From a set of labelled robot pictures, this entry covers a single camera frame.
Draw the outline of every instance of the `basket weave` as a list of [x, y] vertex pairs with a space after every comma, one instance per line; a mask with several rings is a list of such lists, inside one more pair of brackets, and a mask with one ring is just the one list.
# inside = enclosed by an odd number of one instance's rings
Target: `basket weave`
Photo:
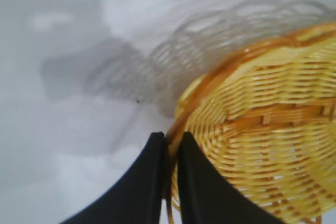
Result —
[[251, 201], [286, 223], [321, 223], [336, 200], [336, 23], [231, 54], [189, 86], [176, 116], [171, 156], [190, 131]]

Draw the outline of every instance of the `white table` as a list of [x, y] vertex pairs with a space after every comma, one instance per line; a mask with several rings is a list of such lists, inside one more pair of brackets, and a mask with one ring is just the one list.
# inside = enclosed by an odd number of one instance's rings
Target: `white table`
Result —
[[240, 1], [0, 0], [0, 223], [57, 223], [107, 190], [173, 122], [109, 75], [191, 14]]

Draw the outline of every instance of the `black tip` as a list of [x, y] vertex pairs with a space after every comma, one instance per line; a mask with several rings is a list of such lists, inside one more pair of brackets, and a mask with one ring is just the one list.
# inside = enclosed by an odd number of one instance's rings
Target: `black tip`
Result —
[[191, 133], [178, 153], [178, 188], [184, 224], [281, 224], [227, 182], [204, 156]]
[[152, 133], [123, 177], [96, 202], [63, 224], [158, 224], [164, 148], [163, 133]]

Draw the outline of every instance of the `yellow wicker basket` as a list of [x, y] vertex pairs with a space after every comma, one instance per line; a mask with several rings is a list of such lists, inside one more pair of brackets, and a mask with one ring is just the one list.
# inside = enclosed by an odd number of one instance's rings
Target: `yellow wicker basket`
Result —
[[[187, 88], [176, 117], [172, 157], [190, 131], [251, 201], [286, 223], [321, 223], [336, 200], [336, 23], [231, 54]], [[172, 196], [178, 208], [176, 171]]]

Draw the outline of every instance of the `wicker basket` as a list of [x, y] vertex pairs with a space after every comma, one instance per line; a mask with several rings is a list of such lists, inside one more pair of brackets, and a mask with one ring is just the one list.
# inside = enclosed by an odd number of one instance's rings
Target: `wicker basket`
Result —
[[[336, 200], [336, 23], [231, 54], [186, 89], [176, 116], [172, 157], [190, 131], [254, 203], [286, 223], [320, 223]], [[178, 208], [176, 171], [172, 196]]]

